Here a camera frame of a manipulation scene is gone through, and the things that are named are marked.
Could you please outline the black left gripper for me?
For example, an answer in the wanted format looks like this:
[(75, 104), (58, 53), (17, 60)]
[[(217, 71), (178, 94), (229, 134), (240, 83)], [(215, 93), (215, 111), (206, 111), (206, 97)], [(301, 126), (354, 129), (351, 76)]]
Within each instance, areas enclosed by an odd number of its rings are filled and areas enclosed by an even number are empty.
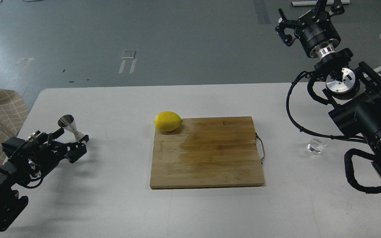
[(88, 135), (77, 142), (56, 141), (62, 134), (64, 128), (50, 134), (33, 132), (27, 137), (25, 151), (29, 172), (51, 172), (63, 159), (66, 158), (70, 164), (74, 164), (86, 154)]

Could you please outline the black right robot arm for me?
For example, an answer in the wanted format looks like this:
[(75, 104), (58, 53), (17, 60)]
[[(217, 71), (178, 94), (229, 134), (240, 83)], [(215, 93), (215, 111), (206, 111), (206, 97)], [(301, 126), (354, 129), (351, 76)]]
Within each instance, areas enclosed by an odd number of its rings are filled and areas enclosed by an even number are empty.
[[(330, 10), (326, 10), (326, 5), (326, 0), (318, 0), (313, 9), (296, 20), (288, 19), (283, 10), (278, 9), (280, 18), (275, 31), (283, 43), (292, 46), (295, 40), (299, 40), (307, 57), (319, 59), (313, 71), (302, 71), (292, 81), (286, 98), (287, 115), (299, 131), (314, 137), (367, 144), (372, 153), (355, 148), (345, 153), (345, 176), (357, 191), (381, 193), (381, 186), (358, 183), (352, 160), (353, 156), (370, 160), (381, 178), (381, 66), (372, 69), (363, 61), (355, 69), (349, 66), (353, 53), (349, 48), (336, 51), (341, 38), (331, 22), (333, 16), (345, 12), (343, 3), (334, 0)], [(333, 109), (328, 114), (341, 136), (318, 134), (293, 119), (290, 96), (303, 77), (308, 78), (307, 91), (313, 100), (332, 105)]]

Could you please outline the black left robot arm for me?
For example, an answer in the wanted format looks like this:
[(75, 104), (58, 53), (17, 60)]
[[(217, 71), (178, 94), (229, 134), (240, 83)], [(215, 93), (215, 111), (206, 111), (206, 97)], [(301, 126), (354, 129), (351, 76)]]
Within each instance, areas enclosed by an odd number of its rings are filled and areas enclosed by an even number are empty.
[(0, 166), (0, 232), (5, 231), (28, 205), (27, 196), (20, 196), (14, 185), (33, 189), (63, 160), (75, 163), (86, 154), (88, 135), (77, 133), (75, 142), (57, 139), (64, 128), (46, 134), (36, 131), (27, 139), (11, 137), (2, 143), (7, 161)]

